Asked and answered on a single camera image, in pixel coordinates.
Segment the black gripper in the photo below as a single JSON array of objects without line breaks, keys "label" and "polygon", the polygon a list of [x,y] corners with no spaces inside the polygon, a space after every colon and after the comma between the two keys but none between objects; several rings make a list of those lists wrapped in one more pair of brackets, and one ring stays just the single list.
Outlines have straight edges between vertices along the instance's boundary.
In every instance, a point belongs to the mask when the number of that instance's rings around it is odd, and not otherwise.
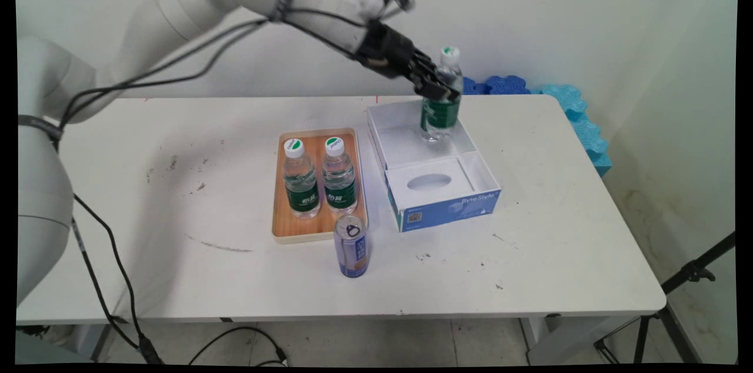
[{"label": "black gripper", "polygon": [[416,48],[411,39],[382,22],[366,25],[365,38],[354,59],[389,79],[404,77],[412,81],[415,94],[424,98],[455,102],[462,95],[459,77],[438,72],[436,63]]}]

